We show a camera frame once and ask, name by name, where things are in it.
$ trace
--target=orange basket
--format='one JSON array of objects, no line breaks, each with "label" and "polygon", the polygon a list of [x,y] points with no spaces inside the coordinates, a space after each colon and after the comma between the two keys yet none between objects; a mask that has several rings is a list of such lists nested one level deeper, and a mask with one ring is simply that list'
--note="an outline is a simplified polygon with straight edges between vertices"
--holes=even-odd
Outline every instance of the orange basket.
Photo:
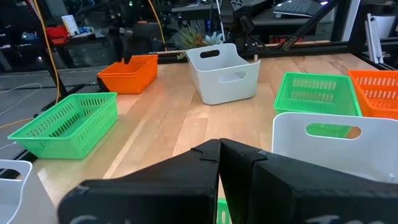
[{"label": "orange basket", "polygon": [[350,70],[363,116],[398,119],[398,72]]},{"label": "orange basket", "polygon": [[133,56],[128,64],[115,62],[99,72],[109,91],[142,93],[157,76],[157,55]]}]

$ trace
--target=green plastic basket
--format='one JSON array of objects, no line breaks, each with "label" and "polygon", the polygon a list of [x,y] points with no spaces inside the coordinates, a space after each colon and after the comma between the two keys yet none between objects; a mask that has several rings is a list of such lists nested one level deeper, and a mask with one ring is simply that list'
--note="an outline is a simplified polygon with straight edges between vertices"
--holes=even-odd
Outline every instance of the green plastic basket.
[{"label": "green plastic basket", "polygon": [[82,159],[118,119],[116,95],[70,95],[8,139],[39,158]]},{"label": "green plastic basket", "polygon": [[223,198],[218,199],[217,224],[232,224],[226,200]]},{"label": "green plastic basket", "polygon": [[[362,116],[350,77],[311,73],[285,73],[276,96],[277,114],[284,112]],[[350,126],[311,124],[307,133],[344,138]]]}]

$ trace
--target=white bin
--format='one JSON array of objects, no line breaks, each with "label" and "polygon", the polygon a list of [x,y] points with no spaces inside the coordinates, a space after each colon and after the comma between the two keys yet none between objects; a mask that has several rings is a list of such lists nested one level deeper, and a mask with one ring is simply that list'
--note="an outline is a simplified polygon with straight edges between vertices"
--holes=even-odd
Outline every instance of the white bin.
[{"label": "white bin", "polygon": [[57,223],[55,206],[30,162],[0,160],[0,169],[21,174],[21,180],[0,179],[0,223]]},{"label": "white bin", "polygon": [[[355,139],[312,136],[309,124],[357,126]],[[398,121],[330,114],[282,113],[274,119],[272,152],[379,182],[398,183]]]},{"label": "white bin", "polygon": [[[206,52],[217,56],[203,58]],[[248,63],[234,44],[190,49],[187,56],[192,80],[204,103],[215,105],[256,95],[260,61]]]}]

